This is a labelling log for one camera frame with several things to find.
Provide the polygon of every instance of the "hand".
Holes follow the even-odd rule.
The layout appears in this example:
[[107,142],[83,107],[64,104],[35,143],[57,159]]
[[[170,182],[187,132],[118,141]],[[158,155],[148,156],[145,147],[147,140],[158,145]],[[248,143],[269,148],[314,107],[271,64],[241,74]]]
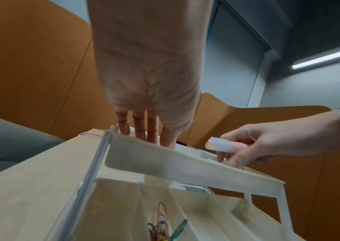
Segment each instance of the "hand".
[[[212,1],[88,0],[95,59],[122,134],[175,148],[200,97]],[[147,138],[145,135],[147,112]]]
[[242,167],[253,161],[269,162],[274,155],[308,156],[340,148],[340,110],[295,120],[249,124],[221,138],[250,146],[226,156],[228,165]]

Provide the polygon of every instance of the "table surface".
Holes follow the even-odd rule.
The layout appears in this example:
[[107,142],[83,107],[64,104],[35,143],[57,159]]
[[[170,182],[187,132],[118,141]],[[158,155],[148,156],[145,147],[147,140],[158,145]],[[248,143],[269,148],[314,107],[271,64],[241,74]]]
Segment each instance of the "table surface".
[[[0,240],[45,240],[83,180],[100,141],[97,136],[80,135],[0,172]],[[98,177],[107,176],[143,179],[142,174],[102,164]]]

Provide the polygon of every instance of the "gray chair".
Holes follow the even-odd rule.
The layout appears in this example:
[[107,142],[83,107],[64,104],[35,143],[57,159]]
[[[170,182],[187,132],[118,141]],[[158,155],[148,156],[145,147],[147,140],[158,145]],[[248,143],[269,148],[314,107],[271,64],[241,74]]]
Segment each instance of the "gray chair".
[[0,172],[64,140],[0,119]]

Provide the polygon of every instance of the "ceiling light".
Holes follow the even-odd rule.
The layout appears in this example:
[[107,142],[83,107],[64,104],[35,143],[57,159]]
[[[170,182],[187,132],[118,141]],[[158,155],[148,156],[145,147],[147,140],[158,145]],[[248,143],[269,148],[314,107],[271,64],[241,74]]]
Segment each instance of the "ceiling light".
[[340,51],[327,55],[328,52],[325,52],[326,54],[325,53],[320,54],[321,56],[323,54],[325,54],[325,56],[323,56],[323,57],[315,58],[315,57],[318,57],[317,55],[315,55],[315,56],[310,57],[310,59],[314,58],[312,60],[307,61],[307,59],[303,59],[303,60],[300,60],[300,61],[296,61],[296,62],[293,63],[292,69],[298,69],[298,68],[301,68],[301,67],[309,66],[309,65],[312,65],[312,64],[317,64],[317,63],[320,63],[320,62],[324,62],[324,61],[327,61],[327,60],[332,60],[332,59],[340,57]]

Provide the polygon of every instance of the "fluorescent light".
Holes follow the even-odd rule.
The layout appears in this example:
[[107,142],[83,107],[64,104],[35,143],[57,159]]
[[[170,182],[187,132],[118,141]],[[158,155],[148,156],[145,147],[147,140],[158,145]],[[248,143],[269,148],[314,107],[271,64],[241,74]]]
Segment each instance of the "fluorescent light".
[[314,59],[314,60],[306,61],[306,62],[303,62],[301,64],[295,64],[295,65],[292,66],[292,69],[298,69],[298,68],[305,67],[305,66],[308,66],[308,65],[324,62],[324,61],[327,61],[327,60],[332,60],[332,59],[335,59],[335,58],[338,58],[338,57],[340,57],[340,52],[335,53],[335,54],[326,55],[324,57],[317,58],[317,59]]

